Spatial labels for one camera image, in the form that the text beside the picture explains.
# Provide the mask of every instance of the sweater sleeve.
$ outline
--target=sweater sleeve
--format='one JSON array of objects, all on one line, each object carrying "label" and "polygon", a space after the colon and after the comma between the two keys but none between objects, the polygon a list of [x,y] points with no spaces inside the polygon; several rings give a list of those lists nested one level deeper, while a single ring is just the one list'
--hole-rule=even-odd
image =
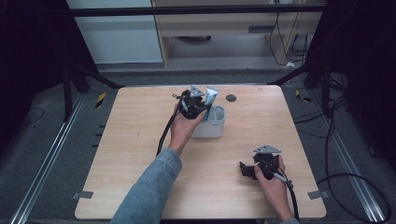
[{"label": "sweater sleeve", "polygon": [[181,168],[178,154],[163,149],[131,187],[110,223],[160,223]]}]

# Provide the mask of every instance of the black pole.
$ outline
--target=black pole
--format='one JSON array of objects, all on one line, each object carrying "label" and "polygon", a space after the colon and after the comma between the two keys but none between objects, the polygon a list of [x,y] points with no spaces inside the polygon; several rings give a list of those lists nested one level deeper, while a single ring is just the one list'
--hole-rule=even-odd
[{"label": "black pole", "polygon": [[195,7],[119,7],[81,8],[47,11],[47,14],[72,17],[142,16],[180,14],[224,14],[224,13],[275,13],[275,12],[322,12],[329,9],[326,4],[309,5],[239,5],[239,6],[195,6]]}]

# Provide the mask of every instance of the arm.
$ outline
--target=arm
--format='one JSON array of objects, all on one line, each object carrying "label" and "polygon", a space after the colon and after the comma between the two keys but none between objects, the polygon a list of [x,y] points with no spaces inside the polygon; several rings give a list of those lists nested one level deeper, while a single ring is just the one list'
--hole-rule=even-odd
[{"label": "arm", "polygon": [[[283,163],[281,156],[279,156],[279,167],[282,170],[285,170],[285,164]],[[285,183],[278,178],[267,180],[258,166],[254,167],[254,171],[257,179],[259,180],[260,186],[262,187],[264,197],[274,209],[277,220],[284,224],[298,223],[289,209],[288,194],[286,192]]]},{"label": "arm", "polygon": [[171,142],[149,165],[122,201],[111,223],[160,223],[171,188],[181,171],[180,154],[194,128],[204,119],[186,119],[181,114],[171,126]]}]

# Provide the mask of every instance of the dark background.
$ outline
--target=dark background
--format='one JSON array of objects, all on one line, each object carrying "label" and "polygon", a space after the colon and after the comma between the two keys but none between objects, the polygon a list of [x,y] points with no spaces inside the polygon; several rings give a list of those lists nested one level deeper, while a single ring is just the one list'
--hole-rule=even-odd
[{"label": "dark background", "polygon": [[74,79],[84,77],[73,71],[75,62],[97,72],[74,18],[46,16],[49,9],[69,7],[64,0],[13,0],[0,15],[1,155],[33,97],[62,83],[66,66]]}]

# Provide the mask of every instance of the small black object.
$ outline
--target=small black object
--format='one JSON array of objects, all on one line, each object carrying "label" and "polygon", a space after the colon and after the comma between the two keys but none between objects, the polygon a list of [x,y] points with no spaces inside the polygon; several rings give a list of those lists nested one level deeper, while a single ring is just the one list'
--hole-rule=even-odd
[{"label": "small black object", "polygon": [[[258,166],[262,169],[262,173],[264,174],[265,178],[270,180],[274,177],[274,173],[278,172],[278,157],[279,155],[274,156],[271,153],[256,153],[256,155],[253,157],[253,160],[255,163],[258,163]],[[239,167],[241,168],[242,176],[252,177],[254,180],[257,180],[257,177],[254,173],[254,166],[246,166],[240,161]]]},{"label": "small black object", "polygon": [[178,110],[186,119],[196,119],[201,112],[209,109],[212,104],[205,105],[201,96],[191,97],[190,93],[189,90],[185,90],[179,96],[182,99],[178,105]]},{"label": "small black object", "polygon": [[235,102],[235,101],[236,101],[236,96],[233,95],[233,94],[228,94],[228,95],[225,97],[225,99],[226,99],[228,102]]}]

